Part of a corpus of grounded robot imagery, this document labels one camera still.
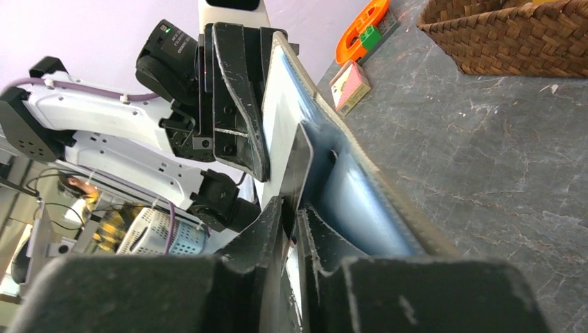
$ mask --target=white wall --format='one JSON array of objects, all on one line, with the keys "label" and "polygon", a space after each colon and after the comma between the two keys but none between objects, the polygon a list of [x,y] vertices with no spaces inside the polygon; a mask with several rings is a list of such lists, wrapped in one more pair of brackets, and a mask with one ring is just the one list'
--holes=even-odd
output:
[{"label": "white wall", "polygon": [[[318,81],[335,46],[368,0],[266,0],[272,25],[300,44],[300,58]],[[145,92],[135,80],[137,54],[161,19],[198,35],[196,0],[1,0],[0,87],[27,76],[44,56],[56,56],[76,77],[127,92]]]}]

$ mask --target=screw hole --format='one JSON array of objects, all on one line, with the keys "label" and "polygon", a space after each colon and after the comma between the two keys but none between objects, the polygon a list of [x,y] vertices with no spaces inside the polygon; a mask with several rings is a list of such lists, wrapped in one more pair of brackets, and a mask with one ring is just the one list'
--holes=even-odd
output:
[{"label": "screw hole", "polygon": [[339,158],[339,156],[336,151],[330,150],[328,158],[331,163],[335,164],[335,162],[337,162],[337,158]]},{"label": "screw hole", "polygon": [[233,155],[235,154],[235,152],[236,152],[236,151],[235,151],[235,148],[236,148],[236,147],[235,147],[234,145],[232,145],[232,144],[227,144],[227,145],[225,145],[225,146],[223,147],[223,151],[225,152],[225,154],[233,156]]},{"label": "screw hole", "polygon": [[234,113],[234,109],[231,108],[230,106],[225,106],[223,108],[223,111],[225,112],[225,114],[233,114]]}]

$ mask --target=green block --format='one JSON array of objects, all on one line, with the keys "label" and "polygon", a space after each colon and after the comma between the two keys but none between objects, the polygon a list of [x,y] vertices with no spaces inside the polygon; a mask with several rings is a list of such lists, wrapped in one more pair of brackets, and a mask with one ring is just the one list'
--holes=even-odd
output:
[{"label": "green block", "polygon": [[371,50],[382,38],[380,31],[375,26],[367,26],[365,31],[359,35],[361,46],[366,50]]}]

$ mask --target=yellow object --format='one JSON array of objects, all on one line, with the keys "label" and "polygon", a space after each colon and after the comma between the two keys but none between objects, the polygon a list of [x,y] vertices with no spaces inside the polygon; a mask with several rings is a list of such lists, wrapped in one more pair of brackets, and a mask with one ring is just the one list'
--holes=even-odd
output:
[{"label": "yellow object", "polygon": [[331,80],[335,110],[345,116],[371,89],[363,68],[353,60],[346,62]]},{"label": "yellow object", "polygon": [[[100,194],[97,191],[85,197],[86,208],[84,209],[83,214],[84,220],[90,215],[90,212],[95,209],[96,201],[98,201],[99,197]],[[141,209],[143,209],[141,206],[123,205],[120,210],[124,210],[126,214],[134,220]],[[96,241],[99,248],[110,253],[115,253],[116,249],[125,238],[125,234],[129,228],[130,225],[125,223],[119,211],[113,210],[111,217],[102,219],[98,231],[92,238]]]}]

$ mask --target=orange toy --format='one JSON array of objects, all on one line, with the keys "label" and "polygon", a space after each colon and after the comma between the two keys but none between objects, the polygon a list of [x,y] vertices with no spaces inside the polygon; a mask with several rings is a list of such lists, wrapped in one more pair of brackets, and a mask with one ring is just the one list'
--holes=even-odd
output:
[{"label": "orange toy", "polygon": [[388,11],[390,0],[372,0],[355,18],[347,28],[337,48],[335,49],[335,61],[343,65],[348,60],[357,61],[368,52],[359,40],[359,34],[365,31],[368,26],[377,26]]}]

